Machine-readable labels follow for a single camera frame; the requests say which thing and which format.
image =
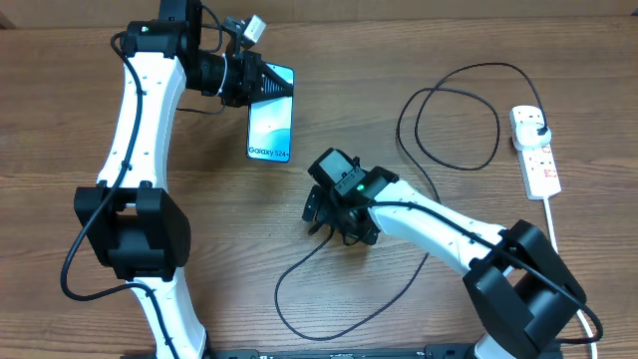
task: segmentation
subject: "power plug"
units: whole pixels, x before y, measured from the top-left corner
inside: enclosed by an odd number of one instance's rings
[[[511,133],[514,146],[519,151],[531,150],[536,147],[549,145],[551,130],[540,135],[538,130],[545,126],[545,119],[538,107],[516,106],[509,112]]]
[[[558,180],[558,171],[556,170],[556,162],[551,146],[549,142],[545,143],[546,136],[539,136],[536,132],[536,128],[539,128],[538,125],[543,126],[540,110],[534,106],[516,106],[509,113],[509,119],[512,140],[518,150],[516,152],[520,162],[520,171],[527,198],[543,199],[559,193],[561,191],[560,181]],[[533,124],[533,136],[522,139],[519,134],[527,131],[527,129],[523,129],[518,133],[516,129],[531,128],[530,125],[527,125],[530,123]],[[551,133],[547,131],[547,134],[549,134],[548,139],[551,140]],[[534,140],[533,138],[543,138],[543,140]],[[517,146],[517,142],[519,145],[523,142],[525,146]]]

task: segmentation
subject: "white power cord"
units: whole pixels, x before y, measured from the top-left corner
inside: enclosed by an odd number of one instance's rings
[[[549,209],[549,197],[544,197],[542,199],[542,203],[545,206],[545,216],[547,217],[547,228],[549,230],[549,240],[551,241],[551,246],[554,248],[556,253],[558,253],[558,243],[556,242],[556,234],[554,233],[554,221],[551,218],[551,210]],[[580,320],[580,324],[582,324],[582,328],[587,333],[588,337],[593,337],[594,333],[591,331],[591,327],[589,326],[589,322],[585,318],[585,315],[582,313],[582,310],[578,310],[576,312],[578,319]],[[589,344],[591,347],[591,359],[598,359],[598,348],[596,347],[596,343]]]

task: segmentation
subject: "phone screen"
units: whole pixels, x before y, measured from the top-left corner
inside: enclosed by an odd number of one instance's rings
[[[268,64],[283,80],[294,85],[292,69]],[[292,97],[250,105],[248,142],[250,159],[287,163],[292,145]]]

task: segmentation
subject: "wooden surface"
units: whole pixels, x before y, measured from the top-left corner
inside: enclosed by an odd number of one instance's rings
[[[223,20],[268,23],[565,16],[629,16],[635,0],[202,0]],[[156,18],[159,0],[0,0],[20,29],[126,26]]]
[[[59,287],[80,229],[76,186],[91,185],[113,139],[123,69],[108,42],[120,29],[0,32],[0,357],[117,358],[152,351],[131,293],[89,303]],[[297,338],[279,321],[279,275],[322,239],[305,234],[306,173],[329,147],[383,166],[429,192],[399,153],[394,130],[410,95],[455,68],[505,61],[533,79],[554,132],[563,193],[552,199],[561,255],[605,324],[604,358],[638,356],[638,22],[635,18],[432,20],[275,25],[256,51],[296,72],[294,143],[287,165],[245,157],[247,111],[175,116],[170,194],[192,227],[190,295],[214,347],[259,350],[419,347],[476,340],[481,327],[461,279],[438,259],[391,309],[331,342]],[[501,114],[493,163],[460,173],[418,159],[446,205],[487,222],[525,218],[545,228],[525,198],[507,113],[533,103],[508,69],[461,74],[447,86],[476,92]],[[218,103],[187,93],[185,107]],[[418,107],[408,111],[408,147]],[[492,147],[488,109],[435,95],[425,144],[443,160],[477,165]],[[408,281],[423,253],[397,238],[374,247],[337,241],[289,276],[283,312],[302,332],[326,335],[376,310]],[[80,293],[119,283],[84,243],[70,282]],[[575,321],[565,335],[581,335]],[[587,357],[567,348],[568,358]]]

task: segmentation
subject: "wood grain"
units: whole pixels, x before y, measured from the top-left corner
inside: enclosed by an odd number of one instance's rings
[[[117,358],[152,351],[130,293],[95,302],[67,299],[59,270],[80,229],[76,186],[91,185],[113,139],[122,64],[108,41],[116,29],[0,32],[0,357]],[[632,18],[430,20],[272,26],[256,48],[296,72],[294,143],[287,165],[245,157],[245,109],[219,117],[177,114],[168,160],[170,194],[192,226],[186,267],[198,317],[218,349],[420,347],[476,340],[481,327],[460,279],[436,258],[386,313],[346,337],[315,343],[279,321],[279,275],[323,239],[300,219],[313,184],[305,172],[329,147],[384,166],[428,192],[399,153],[394,131],[404,103],[455,68],[506,61],[533,79],[555,133],[563,193],[552,200],[561,255],[605,324],[603,357],[635,358],[638,346],[638,23]],[[508,69],[461,74],[447,86],[478,93],[501,114],[493,163],[460,173],[417,158],[445,204],[472,217],[544,228],[542,205],[524,197],[506,114],[533,103]],[[212,111],[197,93],[181,105]],[[404,127],[408,147],[418,106]],[[484,161],[495,124],[483,105],[440,94],[421,135],[442,159]],[[422,252],[384,237],[374,247],[336,241],[281,288],[299,330],[329,334],[388,301]],[[83,244],[71,285],[90,293],[117,284]],[[565,335],[581,335],[574,321]],[[586,349],[568,348],[568,358]]]
[[[221,20],[258,14],[267,23],[364,20],[629,16],[635,0],[202,0]],[[20,29],[126,26],[154,19],[158,0],[0,0]]]

